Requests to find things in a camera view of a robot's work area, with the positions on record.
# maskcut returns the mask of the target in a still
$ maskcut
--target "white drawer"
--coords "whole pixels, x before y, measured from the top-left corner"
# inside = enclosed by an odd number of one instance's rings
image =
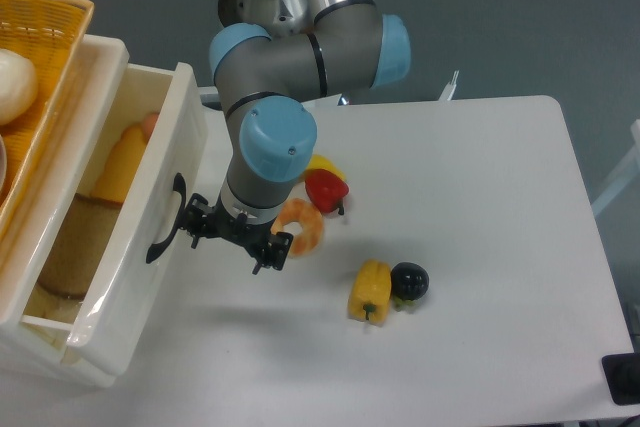
[[[207,132],[190,66],[159,70],[127,58],[122,42],[85,37],[65,114],[0,245],[0,367],[108,386],[131,360],[171,247],[151,264],[146,252],[175,218],[175,174],[192,188]],[[92,247],[78,249],[95,269],[84,299],[51,294],[38,277],[67,240],[58,234],[76,194],[89,194],[123,130],[153,111],[160,116],[124,204],[112,220],[92,222],[113,229],[103,231],[106,247],[86,229]],[[82,242],[83,230],[69,235]]]

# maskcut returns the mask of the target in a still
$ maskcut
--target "toy food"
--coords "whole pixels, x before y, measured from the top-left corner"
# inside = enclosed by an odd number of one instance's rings
[[[344,215],[342,199],[349,193],[349,186],[337,175],[324,169],[314,170],[304,184],[309,200],[320,212],[329,214],[338,209],[338,214]]]
[[[306,179],[307,175],[309,175],[311,172],[318,169],[328,170],[342,181],[347,180],[347,176],[344,175],[344,173],[340,169],[338,169],[333,162],[319,154],[313,154],[313,156],[311,157],[307,168],[302,174],[302,180]]]
[[[382,324],[389,311],[391,269],[389,264],[369,259],[358,272],[349,295],[349,315],[357,320]]]
[[[76,196],[38,283],[59,297],[82,299],[102,259],[120,209]]]
[[[429,289],[429,275],[418,264],[401,262],[391,271],[391,291],[396,305],[411,305]]]
[[[139,124],[127,128],[113,146],[104,171],[90,196],[115,204],[123,204],[136,175],[147,143]]]
[[[302,227],[300,234],[293,236],[289,256],[299,257],[308,254],[320,243],[324,231],[324,219],[313,204],[302,199],[289,199],[284,203],[280,215],[271,226],[271,232],[283,232],[284,226],[298,222]]]
[[[156,122],[158,122],[158,117],[160,114],[158,112],[154,112],[152,114],[148,114],[142,122],[140,122],[140,127],[142,127],[142,133],[144,134],[144,141],[149,142],[151,138],[151,134],[153,134],[153,129],[156,127]]]
[[[31,61],[0,49],[0,125],[24,114],[37,96],[38,78]]]

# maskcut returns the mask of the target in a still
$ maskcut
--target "wicker basket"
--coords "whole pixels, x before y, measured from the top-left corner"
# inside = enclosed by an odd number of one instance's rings
[[[33,62],[38,97],[27,112],[0,126],[7,176],[0,192],[0,240],[44,151],[73,56],[93,14],[87,0],[0,0],[0,48]]]

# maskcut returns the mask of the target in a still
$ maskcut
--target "yellow bell pepper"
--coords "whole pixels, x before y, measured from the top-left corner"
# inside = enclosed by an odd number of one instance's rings
[[[357,320],[382,324],[389,312],[391,268],[374,259],[367,260],[356,277],[349,295],[349,315]]]

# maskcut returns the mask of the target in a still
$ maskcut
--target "black handle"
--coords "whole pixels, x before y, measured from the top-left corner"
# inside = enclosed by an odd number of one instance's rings
[[[171,242],[173,242],[173,238],[176,236],[178,229],[182,225],[182,215],[187,205],[187,183],[180,172],[178,172],[173,178],[173,191],[180,194],[180,208],[178,209],[176,218],[173,221],[173,227],[171,227],[171,232],[169,232],[167,238],[157,244],[151,244],[151,247],[147,250],[147,264],[157,260],[164,251],[167,250],[167,247],[169,247]]]

